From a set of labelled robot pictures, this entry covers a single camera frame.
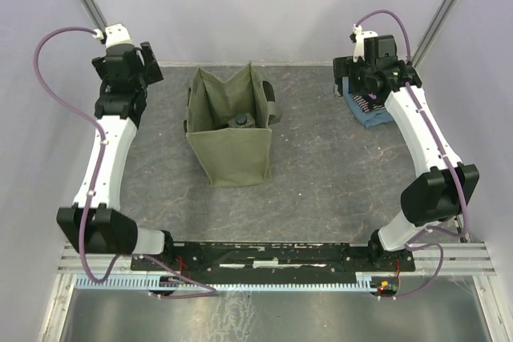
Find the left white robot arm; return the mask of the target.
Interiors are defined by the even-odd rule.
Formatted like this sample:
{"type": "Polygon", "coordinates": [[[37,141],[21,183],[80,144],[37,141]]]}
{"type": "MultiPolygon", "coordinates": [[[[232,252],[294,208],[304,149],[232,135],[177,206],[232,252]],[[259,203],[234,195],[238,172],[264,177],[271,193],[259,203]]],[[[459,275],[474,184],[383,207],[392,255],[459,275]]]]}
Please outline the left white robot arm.
{"type": "Polygon", "coordinates": [[[177,258],[167,245],[170,234],[141,228],[120,209],[123,172],[147,106],[147,88],[164,77],[149,42],[109,46],[92,64],[102,80],[94,111],[99,128],[83,183],[73,204],[59,208],[57,223],[76,251],[149,254],[153,265],[168,270],[177,258]]]}

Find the olive green canvas bag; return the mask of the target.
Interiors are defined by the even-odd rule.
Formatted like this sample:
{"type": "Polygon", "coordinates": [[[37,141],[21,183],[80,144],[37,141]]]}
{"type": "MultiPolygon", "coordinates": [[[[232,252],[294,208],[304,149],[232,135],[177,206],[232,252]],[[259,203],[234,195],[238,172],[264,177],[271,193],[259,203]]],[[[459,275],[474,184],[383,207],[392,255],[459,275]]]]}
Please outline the olive green canvas bag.
{"type": "Polygon", "coordinates": [[[271,82],[252,64],[222,80],[199,67],[188,87],[185,137],[212,187],[246,187],[273,181],[271,126],[281,108],[271,82]],[[229,128],[250,113],[256,128],[229,128]]]}

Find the clear bottle yellow label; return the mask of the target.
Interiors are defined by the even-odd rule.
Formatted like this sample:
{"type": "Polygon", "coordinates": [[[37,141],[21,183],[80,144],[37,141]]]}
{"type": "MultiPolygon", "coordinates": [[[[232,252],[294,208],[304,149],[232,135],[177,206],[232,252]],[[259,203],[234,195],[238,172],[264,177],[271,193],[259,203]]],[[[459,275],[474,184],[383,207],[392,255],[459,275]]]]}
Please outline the clear bottle yellow label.
{"type": "Polygon", "coordinates": [[[228,121],[229,128],[256,128],[256,120],[250,113],[237,114],[228,121]]]}

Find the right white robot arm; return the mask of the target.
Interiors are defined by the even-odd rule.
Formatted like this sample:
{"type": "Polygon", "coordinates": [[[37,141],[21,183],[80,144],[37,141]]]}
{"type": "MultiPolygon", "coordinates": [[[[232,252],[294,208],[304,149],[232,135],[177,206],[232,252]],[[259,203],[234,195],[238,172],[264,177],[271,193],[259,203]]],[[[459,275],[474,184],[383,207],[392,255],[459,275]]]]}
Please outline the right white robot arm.
{"type": "Polygon", "coordinates": [[[465,164],[445,140],[426,101],[422,81],[411,61],[401,60],[392,35],[354,28],[354,52],[333,60],[341,91],[380,103],[391,115],[413,160],[416,178],[402,192],[400,212],[376,230],[366,252],[368,264],[383,271],[423,232],[441,223],[467,218],[479,171],[465,164]]]}

